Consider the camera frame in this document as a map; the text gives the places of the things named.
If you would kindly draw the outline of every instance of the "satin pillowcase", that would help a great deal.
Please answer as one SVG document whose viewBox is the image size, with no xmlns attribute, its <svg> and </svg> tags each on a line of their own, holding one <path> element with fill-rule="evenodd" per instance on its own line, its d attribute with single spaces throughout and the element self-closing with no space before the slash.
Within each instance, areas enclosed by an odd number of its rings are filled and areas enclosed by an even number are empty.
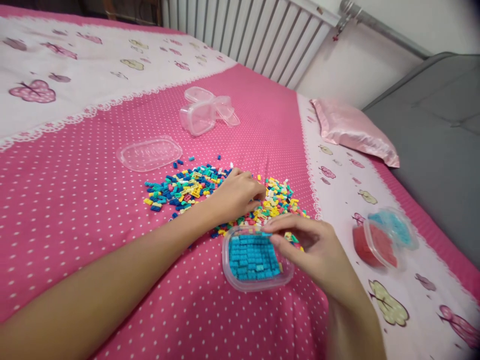
<svg viewBox="0 0 480 360">
<path fill-rule="evenodd" d="M 320 134 L 325 141 L 379 157 L 389 167 L 400 167 L 395 146 L 363 112 L 333 99 L 310 102 L 315 107 Z"/>
</svg>

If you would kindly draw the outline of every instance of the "forearm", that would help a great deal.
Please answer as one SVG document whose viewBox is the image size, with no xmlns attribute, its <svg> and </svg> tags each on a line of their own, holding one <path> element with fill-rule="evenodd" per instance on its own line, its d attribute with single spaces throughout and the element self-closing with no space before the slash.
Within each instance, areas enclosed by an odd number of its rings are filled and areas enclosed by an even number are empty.
<svg viewBox="0 0 480 360">
<path fill-rule="evenodd" d="M 352 307 L 329 299 L 328 308 L 328 360 L 387 359 L 377 314 L 365 294 Z"/>
<path fill-rule="evenodd" d="M 3 355 L 6 359 L 86 359 L 215 222 L 208 204 L 197 204 L 64 279 L 2 325 Z"/>
</svg>

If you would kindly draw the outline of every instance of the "plastic container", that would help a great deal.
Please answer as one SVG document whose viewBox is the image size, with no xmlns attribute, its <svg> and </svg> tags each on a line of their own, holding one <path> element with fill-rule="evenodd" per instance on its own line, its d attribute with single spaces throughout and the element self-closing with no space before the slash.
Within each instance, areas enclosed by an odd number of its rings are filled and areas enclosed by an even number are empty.
<svg viewBox="0 0 480 360">
<path fill-rule="evenodd" d="M 116 151 L 116 157 L 128 169 L 148 172 L 177 161 L 182 148 L 168 135 L 130 143 Z"/>
<path fill-rule="evenodd" d="M 189 87 L 183 95 L 191 103 L 209 102 L 215 98 L 210 91 L 198 86 Z"/>
<path fill-rule="evenodd" d="M 239 235 L 253 235 L 257 233 L 261 233 L 261 230 L 256 226 L 234 226 L 223 236 L 223 272 L 228 282 L 241 292 L 258 292 L 283 286 L 294 276 L 295 266 L 288 259 L 284 258 L 277 249 L 275 249 L 275 256 L 283 270 L 280 274 L 262 280 L 239 280 L 234 276 L 230 268 L 229 244 L 231 238 Z"/>
<path fill-rule="evenodd" d="M 217 119 L 223 120 L 230 128 L 240 125 L 240 119 L 235 114 L 230 96 L 218 96 L 213 99 L 213 104 L 215 106 Z"/>
<path fill-rule="evenodd" d="M 411 251 L 419 248 L 419 239 L 414 227 L 401 211 L 393 207 L 382 207 L 377 213 L 369 214 L 368 219 L 387 228 L 398 246 Z"/>
<path fill-rule="evenodd" d="M 373 268 L 401 270 L 402 253 L 383 225 L 364 220 L 353 228 L 353 245 L 358 256 Z"/>
<path fill-rule="evenodd" d="M 181 126 L 193 136 L 200 136 L 215 126 L 215 107 L 211 102 L 196 102 L 180 109 Z"/>
</svg>

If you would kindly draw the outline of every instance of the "container of blue sand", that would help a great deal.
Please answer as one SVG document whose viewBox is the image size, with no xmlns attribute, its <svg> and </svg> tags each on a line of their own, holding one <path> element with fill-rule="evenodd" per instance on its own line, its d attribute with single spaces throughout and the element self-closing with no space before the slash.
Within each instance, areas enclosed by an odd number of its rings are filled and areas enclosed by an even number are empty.
<svg viewBox="0 0 480 360">
<path fill-rule="evenodd" d="M 397 245 L 408 250 L 419 248 L 419 240 L 410 219 L 393 207 L 382 207 L 378 212 L 368 214 L 368 219 L 384 225 Z"/>
<path fill-rule="evenodd" d="M 256 226 L 234 226 L 223 236 L 223 273 L 238 291 L 276 288 L 294 276 L 294 265 L 275 250 L 271 235 Z"/>
</svg>

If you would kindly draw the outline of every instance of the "pile of building blocks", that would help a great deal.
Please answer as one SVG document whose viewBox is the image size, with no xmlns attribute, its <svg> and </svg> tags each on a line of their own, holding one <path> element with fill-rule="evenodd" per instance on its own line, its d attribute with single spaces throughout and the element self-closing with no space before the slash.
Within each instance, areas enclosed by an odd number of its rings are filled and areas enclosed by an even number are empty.
<svg viewBox="0 0 480 360">
<path fill-rule="evenodd" d="M 272 234 L 232 236 L 228 243 L 230 269 L 240 281 L 257 281 L 273 278 L 281 273 L 281 264 L 270 242 Z"/>
<path fill-rule="evenodd" d="M 178 160 L 175 164 L 178 167 L 182 166 L 184 162 Z M 172 206 L 175 212 L 171 217 L 175 219 L 179 214 L 183 214 L 198 203 L 202 197 L 208 198 L 215 189 L 222 185 L 231 171 L 231 168 L 216 168 L 206 164 L 193 169 L 185 169 L 172 176 L 167 175 L 163 182 L 145 182 L 148 198 L 143 202 L 155 212 L 159 212 L 166 205 Z M 280 182 L 270 177 L 262 181 L 260 175 L 257 176 L 257 179 L 265 185 L 265 200 L 261 206 L 237 220 L 217 226 L 211 235 L 212 238 L 225 234 L 237 225 L 263 226 L 267 220 L 281 214 L 292 213 L 310 218 L 305 210 L 300 210 L 299 200 L 293 198 L 294 191 L 288 185 L 288 179 Z"/>
</svg>

